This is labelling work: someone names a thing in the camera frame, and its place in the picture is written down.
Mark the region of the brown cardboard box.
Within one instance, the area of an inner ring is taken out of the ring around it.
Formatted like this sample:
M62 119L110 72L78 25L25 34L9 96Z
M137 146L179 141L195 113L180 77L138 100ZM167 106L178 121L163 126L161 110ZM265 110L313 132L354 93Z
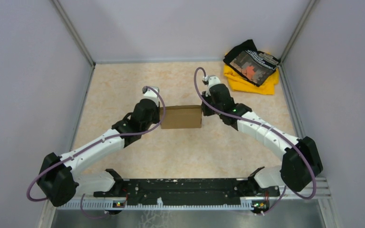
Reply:
M161 123L162 129L198 129L201 127L200 105L175 105L165 108L165 118Z

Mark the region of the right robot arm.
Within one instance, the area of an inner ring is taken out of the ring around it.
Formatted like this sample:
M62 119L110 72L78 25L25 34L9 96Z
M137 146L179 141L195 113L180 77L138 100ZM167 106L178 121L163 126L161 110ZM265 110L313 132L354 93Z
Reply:
M274 167L260 167L249 176L249 191L262 195L267 188L287 186L299 194L308 184L317 190L316 177L323 170L316 143L287 134L260 118L250 107L236 103L226 85L216 83L198 92L205 116L218 115L225 125L247 134L270 149L281 161Z

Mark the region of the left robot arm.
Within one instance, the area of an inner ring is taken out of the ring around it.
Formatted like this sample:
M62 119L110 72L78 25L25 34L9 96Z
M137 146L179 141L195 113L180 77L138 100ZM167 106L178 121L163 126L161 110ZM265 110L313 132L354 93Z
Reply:
M83 171L141 139L143 134L154 130L153 124L158 127L163 119L161 107L165 107L161 98L144 98L133 112L92 142L62 155L53 152L47 155L35 179L46 199L59 207L76 195L109 193L119 196L124 187L115 171L108 169L99 174L83 174Z

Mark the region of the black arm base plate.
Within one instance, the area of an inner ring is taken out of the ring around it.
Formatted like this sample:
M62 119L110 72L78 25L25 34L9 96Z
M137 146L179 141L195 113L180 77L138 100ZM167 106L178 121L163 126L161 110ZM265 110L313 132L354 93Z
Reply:
M124 197L129 206L151 206L161 199L166 206L239 205L242 197L278 197L278 187L262 189L257 184L237 178L210 179L124 179L107 192L94 197Z

